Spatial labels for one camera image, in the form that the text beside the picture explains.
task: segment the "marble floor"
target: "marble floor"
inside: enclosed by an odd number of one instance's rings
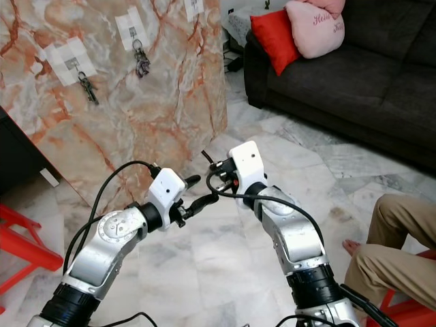
[[[247,103],[243,72],[227,73],[228,128],[208,146],[214,159],[246,140],[258,144],[268,180],[298,198],[319,223],[336,275],[342,281],[349,256],[344,238],[364,241],[375,201],[384,193],[436,201],[436,179],[300,119]],[[204,176],[207,161],[198,155],[181,172]],[[184,199],[208,193],[204,181]],[[90,208],[65,182],[52,188],[42,177],[1,199],[41,222],[50,249],[65,253]],[[408,239],[405,250],[424,247]],[[20,263],[0,253],[0,282]],[[37,270],[0,300],[2,326],[26,326],[40,312],[61,280],[61,272]],[[179,229],[147,236],[127,256],[121,274],[94,314],[102,326],[147,312],[160,327],[275,326],[293,314],[294,303],[271,241],[256,218],[233,200],[221,199]],[[150,326],[142,317],[125,326]]]

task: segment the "dark gray sofa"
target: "dark gray sofa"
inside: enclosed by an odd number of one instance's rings
[[[436,168],[436,0],[347,0],[345,40],[278,77],[247,34],[249,103],[272,106]]]

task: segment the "bare foot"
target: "bare foot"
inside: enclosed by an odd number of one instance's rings
[[[351,256],[353,256],[354,252],[361,246],[359,242],[355,242],[353,240],[344,240],[342,242],[343,248],[348,252]]]

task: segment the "pink pillow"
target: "pink pillow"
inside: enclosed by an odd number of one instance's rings
[[[342,16],[334,20],[326,10],[294,0],[285,8],[295,45],[304,58],[317,58],[341,46],[345,36]]]
[[[337,19],[343,10],[345,0],[297,0],[299,2],[309,2],[318,8],[330,12],[334,19]]]

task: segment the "orange marble slab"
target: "orange marble slab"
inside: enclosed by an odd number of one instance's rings
[[[141,80],[115,22],[133,5],[150,40]],[[97,70],[98,106],[79,83],[63,87],[44,57],[75,36]],[[183,0],[2,0],[0,61],[0,105],[88,204],[123,163],[180,170],[227,124],[218,0],[192,22]],[[99,211],[143,201],[150,182],[146,168],[127,168]]]

